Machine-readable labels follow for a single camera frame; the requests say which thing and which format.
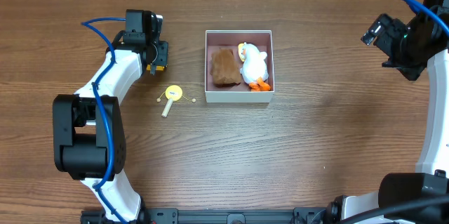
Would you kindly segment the brown furry plush toy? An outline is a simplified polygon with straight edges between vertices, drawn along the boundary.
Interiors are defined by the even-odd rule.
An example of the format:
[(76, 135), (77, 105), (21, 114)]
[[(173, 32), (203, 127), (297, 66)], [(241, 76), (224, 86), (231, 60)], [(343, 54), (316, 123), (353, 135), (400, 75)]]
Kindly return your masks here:
[(232, 49), (220, 48), (212, 54), (210, 74), (216, 87), (235, 86), (241, 83), (239, 64)]

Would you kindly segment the white plush duck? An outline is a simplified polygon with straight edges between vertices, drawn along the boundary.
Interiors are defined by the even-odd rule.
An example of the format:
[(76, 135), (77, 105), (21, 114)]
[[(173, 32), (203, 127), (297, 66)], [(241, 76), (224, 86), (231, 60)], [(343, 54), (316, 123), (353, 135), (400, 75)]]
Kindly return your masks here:
[(243, 62), (240, 73), (251, 91), (271, 91), (271, 86), (267, 83), (267, 53), (246, 42), (238, 45), (238, 53)]

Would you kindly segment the yellow toy truck grey cannon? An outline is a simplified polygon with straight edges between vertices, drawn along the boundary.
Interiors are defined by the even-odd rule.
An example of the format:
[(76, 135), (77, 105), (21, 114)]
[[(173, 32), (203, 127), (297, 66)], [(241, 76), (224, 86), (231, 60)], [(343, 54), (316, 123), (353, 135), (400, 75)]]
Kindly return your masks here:
[(156, 72), (163, 72), (166, 70), (166, 66), (161, 66), (161, 65), (155, 65), (155, 64), (151, 64), (147, 66), (147, 71), (151, 74), (151, 75), (155, 75)]

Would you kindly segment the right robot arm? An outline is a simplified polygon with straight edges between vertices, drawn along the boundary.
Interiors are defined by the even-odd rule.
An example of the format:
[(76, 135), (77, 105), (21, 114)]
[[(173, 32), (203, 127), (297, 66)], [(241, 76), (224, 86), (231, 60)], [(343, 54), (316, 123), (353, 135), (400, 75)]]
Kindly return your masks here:
[(407, 80), (429, 78), (424, 143), (412, 173), (389, 173), (377, 191), (329, 204), (327, 223), (448, 222), (448, 0), (402, 0), (415, 14), (405, 24), (383, 13), (361, 41), (388, 57), (383, 67)]

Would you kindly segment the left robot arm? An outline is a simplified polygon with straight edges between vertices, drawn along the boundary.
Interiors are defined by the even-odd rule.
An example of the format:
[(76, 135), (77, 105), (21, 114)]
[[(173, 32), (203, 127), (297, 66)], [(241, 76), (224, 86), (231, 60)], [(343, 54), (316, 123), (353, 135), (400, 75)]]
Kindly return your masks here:
[(160, 39), (163, 16), (151, 11), (126, 11), (125, 27), (109, 40), (83, 22), (105, 43), (105, 61), (91, 80), (73, 94), (53, 101), (53, 153), (58, 171), (88, 187), (102, 205), (84, 211), (81, 223), (151, 223), (142, 197), (126, 172), (126, 138), (121, 103), (129, 88), (149, 71), (165, 70), (168, 42)]

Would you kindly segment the yellow rattle drum toy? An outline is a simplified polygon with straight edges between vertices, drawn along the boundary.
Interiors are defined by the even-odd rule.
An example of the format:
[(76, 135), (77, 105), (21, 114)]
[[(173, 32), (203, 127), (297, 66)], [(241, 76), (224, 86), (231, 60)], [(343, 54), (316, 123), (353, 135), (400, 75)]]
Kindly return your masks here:
[(166, 105), (163, 109), (163, 112), (161, 113), (161, 116), (164, 118), (168, 116), (173, 103), (179, 101), (181, 98), (191, 101), (192, 103), (196, 102), (196, 98), (185, 97), (183, 95), (183, 90), (178, 85), (171, 85), (167, 87), (166, 90), (156, 99), (156, 101), (160, 103), (163, 96), (165, 96), (167, 99)]

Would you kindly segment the white cardboard box pink inside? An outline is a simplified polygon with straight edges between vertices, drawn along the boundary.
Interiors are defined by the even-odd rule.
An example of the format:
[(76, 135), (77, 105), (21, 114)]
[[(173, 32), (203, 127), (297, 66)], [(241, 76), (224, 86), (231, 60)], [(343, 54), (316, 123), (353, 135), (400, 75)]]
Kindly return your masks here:
[(244, 42), (257, 46), (259, 51), (267, 53), (265, 62), (269, 78), (267, 83), (274, 87), (274, 49), (270, 30), (207, 30), (205, 33), (204, 81), (208, 103), (269, 103), (274, 89), (263, 92), (252, 92), (249, 85), (241, 83), (235, 86), (217, 87), (213, 84), (210, 73), (212, 54), (221, 48), (233, 50), (234, 59), (239, 61), (238, 45)]

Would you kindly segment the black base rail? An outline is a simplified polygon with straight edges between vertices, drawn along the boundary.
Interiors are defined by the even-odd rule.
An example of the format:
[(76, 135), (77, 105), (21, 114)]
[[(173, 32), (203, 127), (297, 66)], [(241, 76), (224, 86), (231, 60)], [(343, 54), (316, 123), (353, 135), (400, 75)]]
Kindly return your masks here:
[(341, 219), (339, 206), (297, 207), (293, 210), (178, 210), (152, 208), (140, 215), (136, 223), (154, 224), (307, 224), (337, 223)]

